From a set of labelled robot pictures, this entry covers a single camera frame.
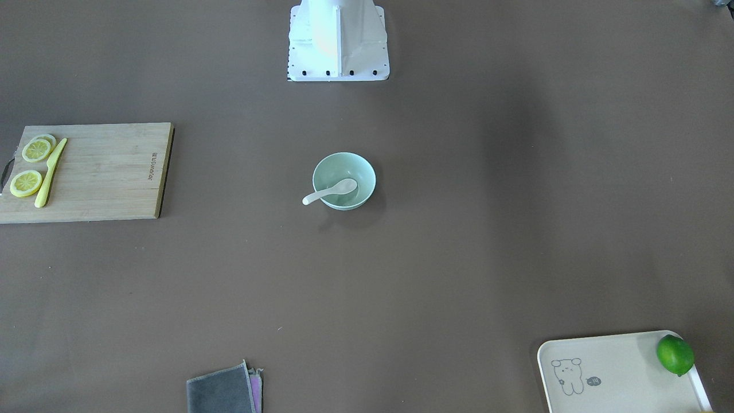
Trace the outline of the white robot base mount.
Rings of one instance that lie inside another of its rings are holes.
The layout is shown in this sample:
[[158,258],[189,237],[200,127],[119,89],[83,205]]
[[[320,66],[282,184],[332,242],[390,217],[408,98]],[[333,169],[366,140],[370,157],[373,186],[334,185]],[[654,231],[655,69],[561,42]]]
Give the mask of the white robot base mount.
[[382,7],[372,1],[301,1],[289,16],[288,81],[389,79]]

